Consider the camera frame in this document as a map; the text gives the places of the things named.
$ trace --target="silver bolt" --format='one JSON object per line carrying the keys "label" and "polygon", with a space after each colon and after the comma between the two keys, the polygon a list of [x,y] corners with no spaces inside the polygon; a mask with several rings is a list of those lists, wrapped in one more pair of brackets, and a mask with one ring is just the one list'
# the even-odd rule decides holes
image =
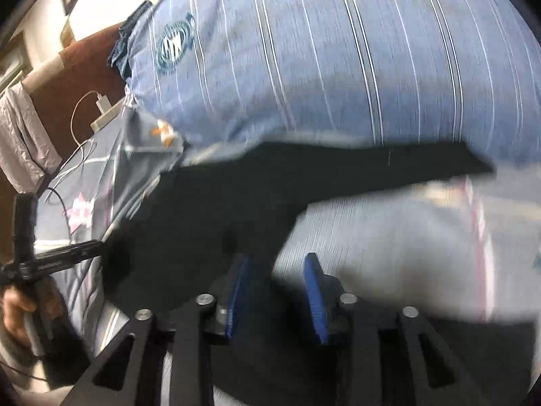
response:
{"label": "silver bolt", "polygon": [[148,320],[152,317],[152,311],[147,309],[139,310],[137,313],[135,313],[135,318],[137,320]]}
{"label": "silver bolt", "polygon": [[402,309],[402,314],[413,319],[419,315],[419,310],[415,307],[407,306]]}
{"label": "silver bolt", "polygon": [[357,299],[357,296],[355,296],[353,293],[342,293],[340,295],[340,302],[345,303],[346,305],[356,303]]}
{"label": "silver bolt", "polygon": [[197,296],[195,301],[198,305],[209,305],[210,303],[214,302],[214,296],[208,293],[203,293]]}

